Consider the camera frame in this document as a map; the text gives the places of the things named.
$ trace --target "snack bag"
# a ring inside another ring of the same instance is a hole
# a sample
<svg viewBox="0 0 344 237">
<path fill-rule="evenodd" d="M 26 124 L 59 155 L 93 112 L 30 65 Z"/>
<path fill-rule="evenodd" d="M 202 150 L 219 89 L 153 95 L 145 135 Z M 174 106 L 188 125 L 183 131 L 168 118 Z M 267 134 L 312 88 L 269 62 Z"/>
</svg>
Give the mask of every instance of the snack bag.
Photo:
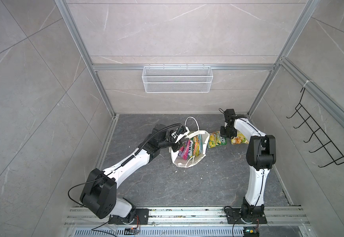
<svg viewBox="0 0 344 237">
<path fill-rule="evenodd" d="M 227 141 L 225 137 L 221 137 L 219 131 L 212 132 L 209 134 L 209 144 L 208 148 L 212 148 L 215 146 L 226 145 Z"/>
<path fill-rule="evenodd" d="M 241 132 L 237 132 L 237 136 L 231 139 L 231 144 L 249 144 L 250 142 L 245 138 L 245 136 Z"/>
</svg>

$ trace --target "wire basket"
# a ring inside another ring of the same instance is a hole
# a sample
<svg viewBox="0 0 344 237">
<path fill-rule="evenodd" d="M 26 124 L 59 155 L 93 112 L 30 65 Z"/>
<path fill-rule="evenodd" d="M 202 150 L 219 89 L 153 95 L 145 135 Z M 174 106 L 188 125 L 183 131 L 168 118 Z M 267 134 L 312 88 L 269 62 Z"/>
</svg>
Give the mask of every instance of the wire basket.
<svg viewBox="0 0 344 237">
<path fill-rule="evenodd" d="M 209 66 L 148 66 L 142 80 L 146 93 L 209 92 L 213 73 Z"/>
</svg>

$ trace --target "marble floor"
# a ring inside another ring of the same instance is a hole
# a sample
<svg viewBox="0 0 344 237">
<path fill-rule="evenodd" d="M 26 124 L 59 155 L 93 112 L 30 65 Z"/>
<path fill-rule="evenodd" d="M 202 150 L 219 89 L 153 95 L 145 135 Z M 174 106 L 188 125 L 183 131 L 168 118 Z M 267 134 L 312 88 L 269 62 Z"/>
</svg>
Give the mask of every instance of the marble floor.
<svg viewBox="0 0 344 237">
<path fill-rule="evenodd" d="M 184 123 L 189 115 L 120 115 L 103 168 L 116 164 L 128 156 L 151 133 L 156 124 L 166 126 Z M 191 115 L 200 129 L 217 131 L 224 124 L 223 115 Z M 187 126 L 196 130 L 194 120 Z M 125 197 L 136 206 L 240 206 L 247 192 L 249 166 L 245 159 L 246 144 L 214 147 L 206 157 L 190 168 L 175 166 L 168 149 L 149 164 L 128 177 L 120 187 L 118 196 Z M 266 206 L 288 206 L 276 173 L 269 173 L 265 186 Z"/>
</svg>

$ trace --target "white paper bag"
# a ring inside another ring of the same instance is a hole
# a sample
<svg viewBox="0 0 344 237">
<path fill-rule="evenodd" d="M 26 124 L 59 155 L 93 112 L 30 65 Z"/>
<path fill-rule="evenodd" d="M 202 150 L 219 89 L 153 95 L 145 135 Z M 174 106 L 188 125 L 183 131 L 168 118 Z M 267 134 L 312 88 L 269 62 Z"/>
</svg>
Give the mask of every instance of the white paper bag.
<svg viewBox="0 0 344 237">
<path fill-rule="evenodd" d="M 209 141 L 209 133 L 205 130 L 200 130 L 197 120 L 194 117 L 188 117 L 188 118 L 193 118 L 194 121 L 196 121 L 198 130 L 195 132 L 190 132 L 187 138 L 191 139 L 192 137 L 197 136 L 198 134 L 201 134 L 203 145 L 202 145 L 201 154 L 199 154 L 198 156 L 192 156 L 186 160 L 184 160 L 183 158 L 179 156 L 179 151 L 173 152 L 172 148 L 169 148 L 169 152 L 171 154 L 173 164 L 175 164 L 177 167 L 182 167 L 182 168 L 189 168 L 196 165 L 198 162 L 200 162 L 200 160 L 202 160 L 206 156 L 206 147 Z"/>
</svg>

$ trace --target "bag handle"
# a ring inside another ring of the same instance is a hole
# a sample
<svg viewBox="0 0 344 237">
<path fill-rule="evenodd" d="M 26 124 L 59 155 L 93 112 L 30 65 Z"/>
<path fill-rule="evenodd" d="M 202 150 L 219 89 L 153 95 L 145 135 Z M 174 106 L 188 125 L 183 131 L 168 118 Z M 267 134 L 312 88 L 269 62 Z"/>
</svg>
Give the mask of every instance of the bag handle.
<svg viewBox="0 0 344 237">
<path fill-rule="evenodd" d="M 186 127 L 186 122 L 187 122 L 187 120 L 188 120 L 188 118 L 192 118 L 192 119 L 194 119 L 194 121 L 196 121 L 196 124 L 197 124 L 197 130 L 200 130 L 200 127 L 198 126 L 198 122 L 197 122 L 197 120 L 194 118 L 194 117 L 187 117 L 186 118 L 186 120 L 185 120 L 185 124 L 184 124 L 184 126 Z"/>
</svg>

